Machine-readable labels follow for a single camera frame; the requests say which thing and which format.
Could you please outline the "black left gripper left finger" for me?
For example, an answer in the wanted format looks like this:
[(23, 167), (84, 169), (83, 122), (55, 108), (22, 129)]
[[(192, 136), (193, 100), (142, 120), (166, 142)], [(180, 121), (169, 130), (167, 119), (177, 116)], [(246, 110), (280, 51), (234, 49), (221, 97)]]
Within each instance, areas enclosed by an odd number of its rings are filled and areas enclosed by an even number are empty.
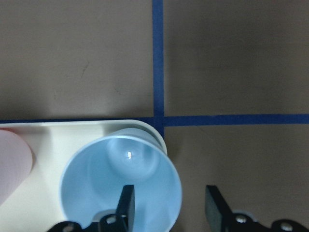
[(135, 218), (135, 189), (134, 185), (125, 185), (116, 209), (117, 224), (120, 232), (132, 232)]

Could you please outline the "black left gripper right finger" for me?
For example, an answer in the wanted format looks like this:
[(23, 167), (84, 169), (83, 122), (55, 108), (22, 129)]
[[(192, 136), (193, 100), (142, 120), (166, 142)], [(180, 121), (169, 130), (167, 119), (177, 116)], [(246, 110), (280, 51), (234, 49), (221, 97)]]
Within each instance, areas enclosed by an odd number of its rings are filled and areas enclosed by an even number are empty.
[(211, 232), (241, 231), (241, 223), (236, 220), (237, 213), (231, 210), (214, 185), (206, 185), (205, 214)]

